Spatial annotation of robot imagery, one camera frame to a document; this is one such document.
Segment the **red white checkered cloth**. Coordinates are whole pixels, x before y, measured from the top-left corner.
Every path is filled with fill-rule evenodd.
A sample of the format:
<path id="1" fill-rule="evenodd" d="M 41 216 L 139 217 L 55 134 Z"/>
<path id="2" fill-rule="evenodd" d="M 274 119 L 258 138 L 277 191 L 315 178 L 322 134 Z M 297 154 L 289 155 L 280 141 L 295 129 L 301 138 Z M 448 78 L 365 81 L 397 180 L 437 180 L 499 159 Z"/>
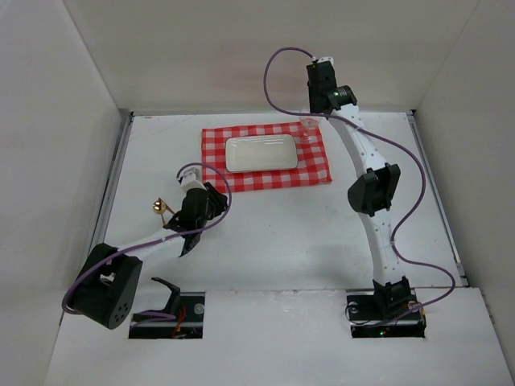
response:
<path id="1" fill-rule="evenodd" d="M 229 139 L 272 134 L 289 134 L 295 140 L 295 149 L 299 160 L 295 168 L 241 173 L 231 172 L 227 169 L 225 144 Z M 306 129 L 298 121 L 203 129 L 201 154 L 202 162 L 214 166 L 224 174 L 224 178 L 229 182 L 233 192 L 307 187 L 332 181 L 328 156 L 319 128 Z"/>

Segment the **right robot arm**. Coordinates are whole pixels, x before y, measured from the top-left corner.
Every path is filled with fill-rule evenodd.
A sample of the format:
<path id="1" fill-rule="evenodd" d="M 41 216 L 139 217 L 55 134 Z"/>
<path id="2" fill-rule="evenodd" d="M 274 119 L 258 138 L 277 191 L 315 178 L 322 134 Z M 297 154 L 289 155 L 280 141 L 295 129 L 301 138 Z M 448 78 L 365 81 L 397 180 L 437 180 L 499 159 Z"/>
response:
<path id="1" fill-rule="evenodd" d="M 348 86 L 337 85 L 332 60 L 314 60 L 307 65 L 307 75 L 310 112 L 327 118 L 340 135 L 356 171 L 356 181 L 348 189 L 348 201 L 358 213 L 369 242 L 378 318 L 394 318 L 405 304 L 414 300 L 391 242 L 389 210 L 400 168 L 387 162 L 365 135 L 357 99 Z"/>

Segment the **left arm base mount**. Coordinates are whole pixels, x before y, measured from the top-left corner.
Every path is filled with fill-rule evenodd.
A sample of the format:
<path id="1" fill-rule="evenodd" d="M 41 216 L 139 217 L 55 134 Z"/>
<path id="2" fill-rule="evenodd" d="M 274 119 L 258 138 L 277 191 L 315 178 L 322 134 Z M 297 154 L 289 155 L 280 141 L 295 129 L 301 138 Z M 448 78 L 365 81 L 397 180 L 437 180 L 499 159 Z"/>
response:
<path id="1" fill-rule="evenodd" d="M 202 339 L 206 294 L 183 292 L 177 285 L 153 277 L 154 286 L 136 298 L 129 339 Z"/>

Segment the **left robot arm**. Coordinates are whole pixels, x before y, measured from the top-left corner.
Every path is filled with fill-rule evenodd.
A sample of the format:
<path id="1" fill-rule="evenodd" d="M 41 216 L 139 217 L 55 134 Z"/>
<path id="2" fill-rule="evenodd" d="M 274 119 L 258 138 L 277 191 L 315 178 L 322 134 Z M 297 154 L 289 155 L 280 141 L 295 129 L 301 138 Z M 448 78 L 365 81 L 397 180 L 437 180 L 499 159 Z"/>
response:
<path id="1" fill-rule="evenodd" d="M 231 208 L 233 195 L 211 183 L 187 190 L 181 209 L 152 236 L 128 247 L 100 243 L 93 247 L 61 306 L 66 314 L 82 315 L 113 330 L 128 317 L 145 264 L 181 258 L 215 227 Z"/>

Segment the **clear wine glass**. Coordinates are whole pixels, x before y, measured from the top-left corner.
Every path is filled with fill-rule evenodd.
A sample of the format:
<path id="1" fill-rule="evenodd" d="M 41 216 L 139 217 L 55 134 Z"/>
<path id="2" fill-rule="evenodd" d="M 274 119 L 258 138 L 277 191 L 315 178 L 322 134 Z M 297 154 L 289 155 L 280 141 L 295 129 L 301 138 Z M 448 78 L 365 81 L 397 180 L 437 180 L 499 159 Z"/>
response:
<path id="1" fill-rule="evenodd" d="M 321 122 L 320 117 L 313 117 L 309 114 L 308 109 L 299 110 L 299 122 L 301 128 L 299 129 L 300 141 L 303 145 L 311 145 L 317 142 L 317 129 Z"/>

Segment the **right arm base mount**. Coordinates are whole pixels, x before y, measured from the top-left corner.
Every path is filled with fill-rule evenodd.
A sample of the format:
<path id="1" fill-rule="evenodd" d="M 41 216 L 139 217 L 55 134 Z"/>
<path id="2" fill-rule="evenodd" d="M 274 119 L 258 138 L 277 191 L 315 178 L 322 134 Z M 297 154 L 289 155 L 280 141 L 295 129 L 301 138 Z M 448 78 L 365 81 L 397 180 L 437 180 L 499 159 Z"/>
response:
<path id="1" fill-rule="evenodd" d="M 392 310 L 381 310 L 372 292 L 351 292 L 344 310 L 354 339 L 425 338 L 426 316 L 412 293 Z"/>

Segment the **white rectangular plate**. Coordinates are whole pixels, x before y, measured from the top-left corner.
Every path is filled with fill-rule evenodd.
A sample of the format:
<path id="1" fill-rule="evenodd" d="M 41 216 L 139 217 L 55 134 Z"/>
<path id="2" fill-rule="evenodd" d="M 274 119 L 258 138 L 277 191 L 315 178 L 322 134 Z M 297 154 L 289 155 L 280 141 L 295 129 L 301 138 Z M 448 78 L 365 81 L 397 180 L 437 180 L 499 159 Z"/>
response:
<path id="1" fill-rule="evenodd" d="M 225 143 L 225 165 L 232 173 L 291 170 L 298 164 L 295 140 L 289 134 L 237 137 Z"/>

